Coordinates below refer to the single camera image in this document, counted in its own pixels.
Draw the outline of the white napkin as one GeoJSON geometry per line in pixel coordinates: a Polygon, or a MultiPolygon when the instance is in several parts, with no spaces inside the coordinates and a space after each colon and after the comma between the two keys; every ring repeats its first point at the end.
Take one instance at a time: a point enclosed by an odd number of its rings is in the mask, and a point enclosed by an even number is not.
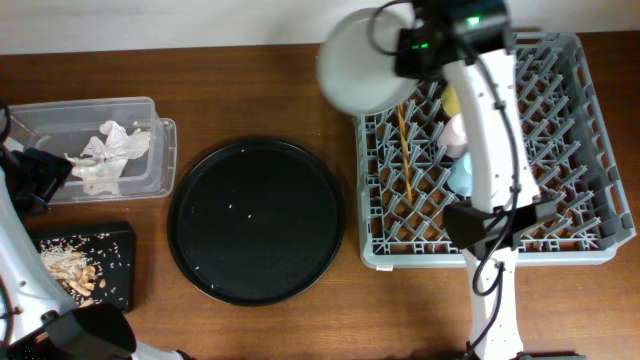
{"type": "Polygon", "coordinates": [[[119,195],[118,179],[130,160],[142,157],[150,147],[151,133],[134,130],[131,134],[113,120],[99,127],[106,135],[102,141],[92,136],[78,157],[64,157],[73,165],[71,174],[83,181],[83,190],[88,195],[111,193],[119,195]]]}

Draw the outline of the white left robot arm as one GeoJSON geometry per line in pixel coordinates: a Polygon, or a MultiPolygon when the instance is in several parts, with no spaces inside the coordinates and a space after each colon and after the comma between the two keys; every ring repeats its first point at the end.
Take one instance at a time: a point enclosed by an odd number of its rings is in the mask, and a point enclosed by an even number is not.
{"type": "Polygon", "coordinates": [[[78,306],[45,268],[22,217],[45,208],[70,171],[49,153],[1,148],[1,357],[187,359],[137,341],[112,304],[78,306]]]}

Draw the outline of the light blue cup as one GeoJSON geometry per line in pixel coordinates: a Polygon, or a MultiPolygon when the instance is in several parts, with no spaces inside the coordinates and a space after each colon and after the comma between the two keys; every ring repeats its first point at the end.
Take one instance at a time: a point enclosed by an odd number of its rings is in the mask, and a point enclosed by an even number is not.
{"type": "Polygon", "coordinates": [[[473,190],[471,156],[465,153],[450,167],[450,174],[446,181],[448,188],[464,197],[470,197],[473,190]]]}

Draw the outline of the pink cup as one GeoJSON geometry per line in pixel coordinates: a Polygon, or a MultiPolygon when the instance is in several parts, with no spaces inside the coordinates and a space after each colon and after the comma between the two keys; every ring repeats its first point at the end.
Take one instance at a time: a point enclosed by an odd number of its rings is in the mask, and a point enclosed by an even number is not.
{"type": "Polygon", "coordinates": [[[457,159],[468,150],[468,140],[461,113],[451,117],[444,126],[437,145],[445,148],[445,155],[457,159]]]}

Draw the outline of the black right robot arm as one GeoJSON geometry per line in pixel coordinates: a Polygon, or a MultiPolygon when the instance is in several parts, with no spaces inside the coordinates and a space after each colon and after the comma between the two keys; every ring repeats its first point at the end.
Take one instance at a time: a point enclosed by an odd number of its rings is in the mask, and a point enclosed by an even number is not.
{"type": "Polygon", "coordinates": [[[457,95],[471,161],[471,196],[446,206],[445,228],[461,250],[471,293],[467,359],[524,353],[515,304],[522,233],[551,219],[524,145],[516,55],[502,1],[415,1],[422,72],[440,70],[457,95]]]}

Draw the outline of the grey plate with food scraps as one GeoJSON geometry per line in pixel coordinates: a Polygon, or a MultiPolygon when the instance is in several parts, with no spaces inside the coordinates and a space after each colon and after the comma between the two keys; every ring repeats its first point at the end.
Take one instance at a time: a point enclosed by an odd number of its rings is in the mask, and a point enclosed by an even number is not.
{"type": "Polygon", "coordinates": [[[317,79],[324,98],[349,115],[374,115],[406,100],[417,82],[394,71],[395,59],[370,44],[367,24],[373,8],[357,10],[340,20],[322,43],[317,79]]]}

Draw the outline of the yellow bowl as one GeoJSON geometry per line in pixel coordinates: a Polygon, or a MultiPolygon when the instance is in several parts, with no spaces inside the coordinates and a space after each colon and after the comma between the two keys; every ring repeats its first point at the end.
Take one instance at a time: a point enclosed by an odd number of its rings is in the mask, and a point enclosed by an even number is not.
{"type": "Polygon", "coordinates": [[[448,84],[441,94],[442,110],[449,116],[453,117],[461,112],[458,97],[454,88],[448,84]]]}

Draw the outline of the food scraps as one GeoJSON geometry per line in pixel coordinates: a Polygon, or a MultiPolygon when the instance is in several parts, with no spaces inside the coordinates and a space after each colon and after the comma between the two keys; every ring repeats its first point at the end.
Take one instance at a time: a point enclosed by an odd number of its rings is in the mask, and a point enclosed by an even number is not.
{"type": "Polygon", "coordinates": [[[71,245],[43,246],[40,258],[53,279],[80,307],[100,303],[94,293],[106,285],[99,265],[71,245]]]}

